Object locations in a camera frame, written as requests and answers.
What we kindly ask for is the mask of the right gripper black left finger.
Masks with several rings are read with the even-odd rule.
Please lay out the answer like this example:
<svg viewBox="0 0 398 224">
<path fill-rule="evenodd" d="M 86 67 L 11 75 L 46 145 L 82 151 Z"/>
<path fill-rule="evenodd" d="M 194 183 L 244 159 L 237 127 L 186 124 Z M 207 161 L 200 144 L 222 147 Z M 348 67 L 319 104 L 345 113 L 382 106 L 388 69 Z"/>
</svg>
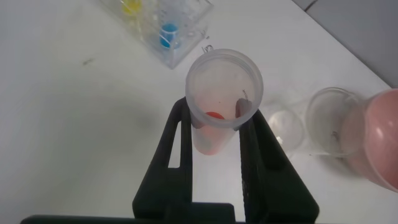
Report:
<svg viewBox="0 0 398 224">
<path fill-rule="evenodd" d="M 181 124 L 180 165 L 170 168 L 169 161 L 178 124 Z M 136 219 L 162 220 L 170 205 L 192 202 L 192 137 L 186 98 L 172 107 L 155 154 L 140 184 L 132 210 Z"/>
</svg>

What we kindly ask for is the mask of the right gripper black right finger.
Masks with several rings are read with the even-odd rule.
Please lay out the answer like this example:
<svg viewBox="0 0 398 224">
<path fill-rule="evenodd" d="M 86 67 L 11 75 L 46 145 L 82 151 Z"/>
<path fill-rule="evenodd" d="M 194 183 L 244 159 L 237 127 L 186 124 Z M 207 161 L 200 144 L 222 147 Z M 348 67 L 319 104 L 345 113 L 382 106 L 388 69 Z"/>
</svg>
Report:
<svg viewBox="0 0 398 224">
<path fill-rule="evenodd" d="M 315 223 L 319 206 L 260 111 L 239 129 L 246 223 Z"/>
</svg>

